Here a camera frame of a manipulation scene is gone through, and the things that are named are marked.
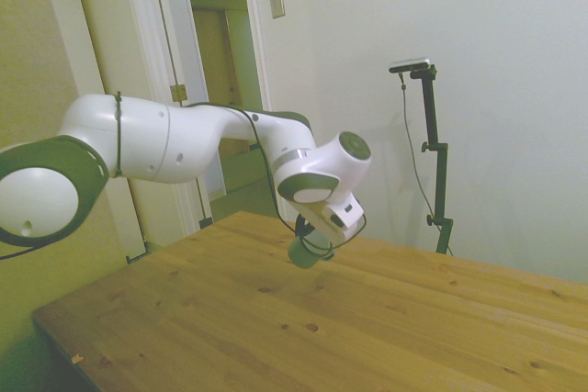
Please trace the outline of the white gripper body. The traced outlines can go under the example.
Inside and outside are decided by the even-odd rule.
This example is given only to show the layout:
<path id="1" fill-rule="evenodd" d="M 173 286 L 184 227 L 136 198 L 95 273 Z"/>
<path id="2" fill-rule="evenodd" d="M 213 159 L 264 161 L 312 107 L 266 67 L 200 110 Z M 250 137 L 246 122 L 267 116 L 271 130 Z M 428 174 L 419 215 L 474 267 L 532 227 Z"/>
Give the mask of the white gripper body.
<path id="1" fill-rule="evenodd" d="M 299 213 L 330 243 L 344 243 L 359 231 L 364 210 L 353 195 L 343 203 L 298 204 Z"/>

